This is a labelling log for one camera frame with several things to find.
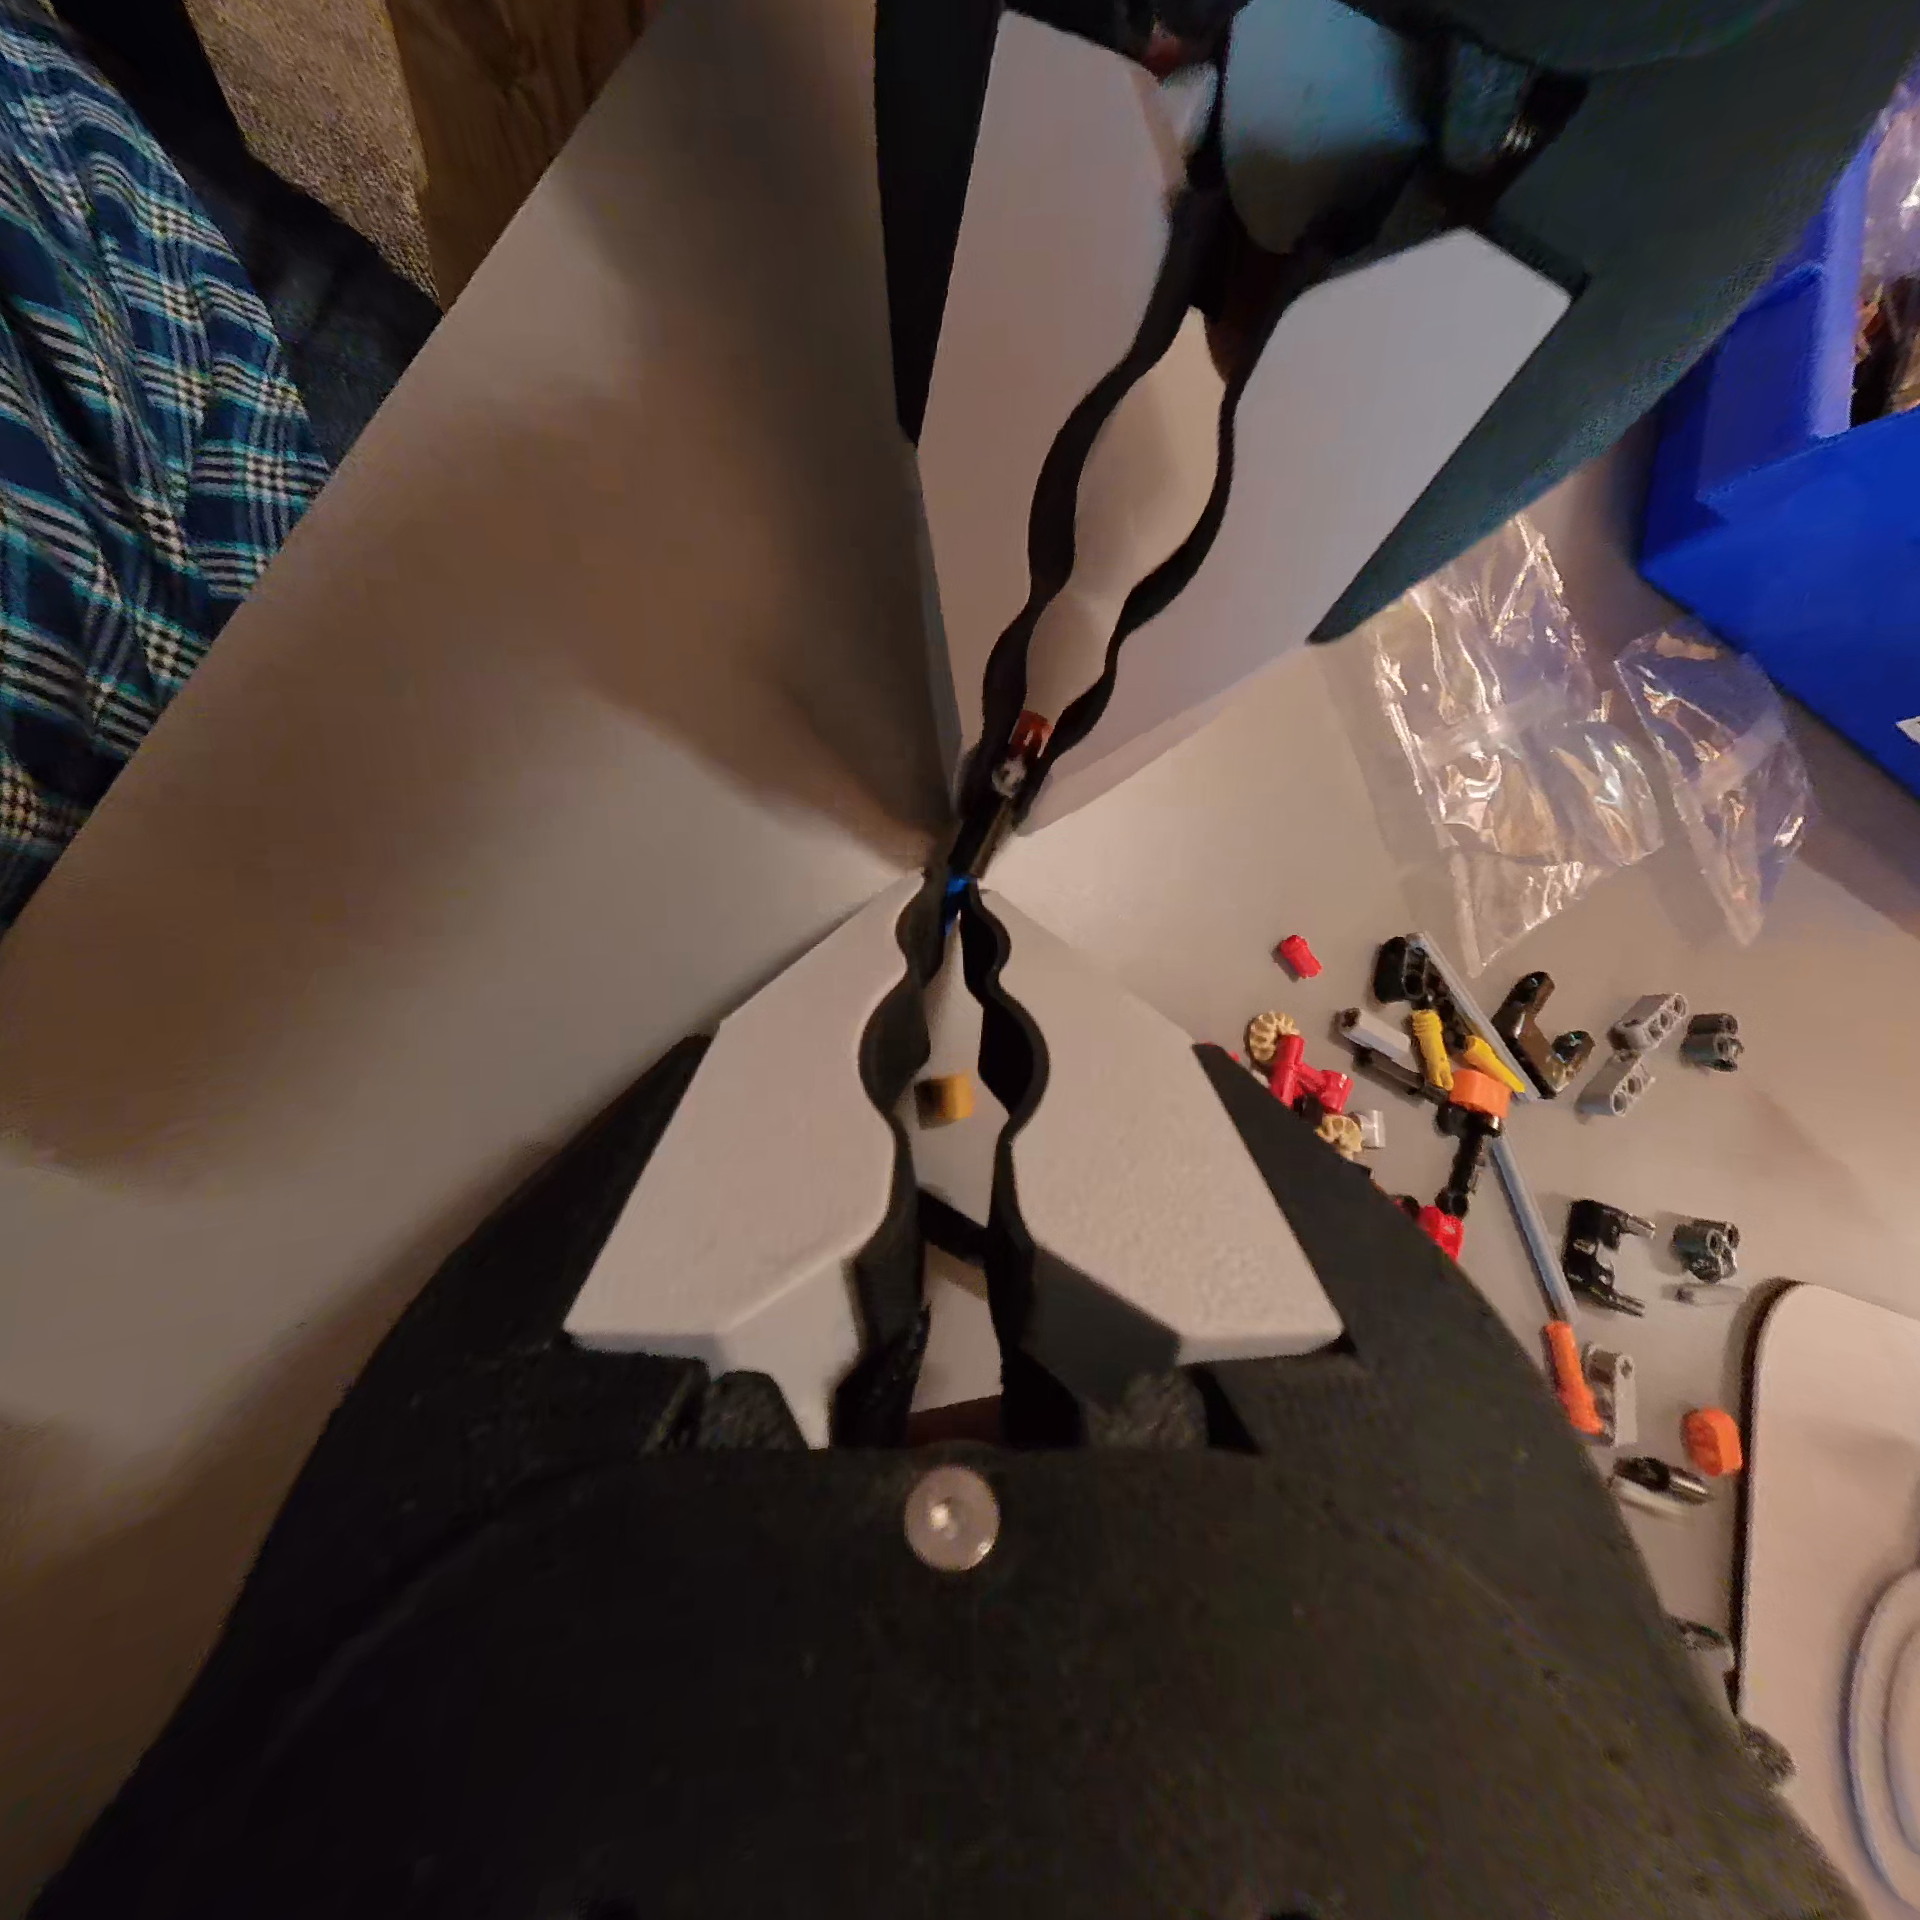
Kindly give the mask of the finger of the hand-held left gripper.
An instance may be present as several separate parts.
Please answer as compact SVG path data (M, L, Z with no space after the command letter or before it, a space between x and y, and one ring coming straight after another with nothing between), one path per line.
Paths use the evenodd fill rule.
M976 130L918 433L927 582L954 716L950 768L982 729L996 638L1029 598L1040 470L1066 417L1138 336L1167 249L1183 150L1161 84L1125 55L1002 12ZM1096 444L1078 532L1120 600L1202 512L1202 334L1174 312L1167 360ZM1029 819L1066 819L1152 758L1159 720L1102 722L1056 761Z
M1110 700L1118 687L1120 719L1159 720L1146 743L1157 752L1140 754L1134 772L1306 643L1570 302L1489 240L1448 231L1309 288L1279 319L1239 398L1216 539L1188 586L1118 655ZM1202 334L1205 510L1226 388L1199 319L1178 321L1198 321ZM1108 444L1094 433L1090 456ZM1006 630L1021 634L1029 602L1040 603L1014 716L1030 708L1049 719L1049 745L1065 742L1066 704L1106 665L1126 598L1108 611L1114 593L1094 553L1108 561L1110 548L1076 531L1086 475L1058 482L1040 470L1025 532L1029 598Z

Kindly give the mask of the white book stand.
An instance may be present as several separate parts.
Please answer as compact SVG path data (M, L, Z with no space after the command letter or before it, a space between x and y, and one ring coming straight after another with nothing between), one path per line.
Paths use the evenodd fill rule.
M1917 1326L1793 1284L1748 1353L1738 1712L1871 1916L1917 1911Z

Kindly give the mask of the black lego fork connector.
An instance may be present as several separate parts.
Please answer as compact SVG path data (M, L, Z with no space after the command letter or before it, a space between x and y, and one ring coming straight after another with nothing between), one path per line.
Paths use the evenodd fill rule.
M1607 1313L1642 1318L1645 1306L1621 1292L1613 1258L1626 1236L1647 1240L1654 1225L1645 1217L1578 1196L1570 1203L1562 1236L1562 1274L1573 1294Z
M1548 1030L1545 1012L1552 993L1554 979L1550 972L1527 972L1494 1012L1494 1033L1537 1098L1562 1095L1594 1055L1591 1032L1578 1026Z

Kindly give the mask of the pile of small lego pieces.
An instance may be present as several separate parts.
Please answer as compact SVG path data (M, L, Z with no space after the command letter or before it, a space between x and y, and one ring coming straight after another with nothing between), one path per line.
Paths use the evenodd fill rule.
M1501 1002L1484 1009L1460 967L1418 931L1381 942L1366 993L1365 1003L1336 1010L1330 1023L1330 1039L1346 1050L1348 1067L1314 1063L1300 1025L1281 1010L1258 1012L1242 1026L1239 1066L1359 1168L1383 1151L1385 1131L1376 1112L1356 1107L1357 1079L1369 1076L1417 1104L1434 1135L1452 1142L1454 1154L1447 1179L1431 1198L1398 1193L1397 1208L1445 1258L1460 1259L1479 1187L1492 1179L1543 1299L1545 1372L1575 1438L1607 1450L1607 1478L1623 1505L1647 1513L1708 1505L1717 1483L1733 1480L1700 1480L1686 1459L1671 1463L1633 1451L1641 1438L1636 1363L1626 1351L1582 1336L1583 1310L1607 1313L1573 1294L1562 1274L1568 1209L1585 1193L1573 1196L1562 1220L1552 1227L1519 1166L1516 1112L1557 1098L1533 1094L1494 1033ZM1613 1055L1612 1044L1600 1063L1593 1055L1565 1094L1582 1094Z

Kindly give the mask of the black lego axle assembly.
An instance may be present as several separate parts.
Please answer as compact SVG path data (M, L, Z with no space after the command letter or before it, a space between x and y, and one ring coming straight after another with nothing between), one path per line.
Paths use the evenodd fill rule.
M967 764L958 822L944 852L942 935L962 910L962 898L990 870L1001 844L1024 824L1047 771L1053 722L1021 708L1001 739L982 739Z

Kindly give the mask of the large clear plastic bag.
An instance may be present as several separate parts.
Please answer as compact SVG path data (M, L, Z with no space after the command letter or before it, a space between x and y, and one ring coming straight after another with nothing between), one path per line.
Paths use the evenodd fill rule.
M1485 972L1664 849L1652 779L1543 531L1510 520L1359 634L1424 910Z

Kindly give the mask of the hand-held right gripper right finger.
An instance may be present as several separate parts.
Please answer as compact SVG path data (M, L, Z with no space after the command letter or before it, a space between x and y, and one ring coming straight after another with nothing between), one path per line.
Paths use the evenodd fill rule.
M1001 1427L1078 1441L1138 1384L1335 1350L1341 1319L1198 1044L1002 897L958 907L1002 1108L982 1266Z

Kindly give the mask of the clear bag with parts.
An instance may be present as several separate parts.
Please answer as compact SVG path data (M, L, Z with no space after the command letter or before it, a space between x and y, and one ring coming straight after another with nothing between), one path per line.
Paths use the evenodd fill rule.
M1917 407L1917 72L1878 118L1864 177L1852 426Z

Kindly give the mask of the person's plaid shirt torso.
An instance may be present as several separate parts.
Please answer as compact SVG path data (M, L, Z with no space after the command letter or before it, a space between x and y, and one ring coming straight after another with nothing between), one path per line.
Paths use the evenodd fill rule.
M45 4L4 4L4 929L327 475L173 158Z

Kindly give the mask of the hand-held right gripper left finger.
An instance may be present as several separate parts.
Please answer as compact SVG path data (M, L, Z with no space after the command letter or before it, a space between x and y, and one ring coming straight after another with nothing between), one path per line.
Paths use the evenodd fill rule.
M566 1310L593 1353L766 1376L812 1450L924 1334L901 1104L927 1062L938 887L904 878L729 1015Z

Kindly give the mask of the blue plastic bin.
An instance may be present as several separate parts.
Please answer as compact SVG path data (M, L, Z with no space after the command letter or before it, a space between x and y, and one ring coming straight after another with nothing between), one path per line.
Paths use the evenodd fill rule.
M1917 414L1852 426L1876 128L1661 411L1639 568L1917 790Z

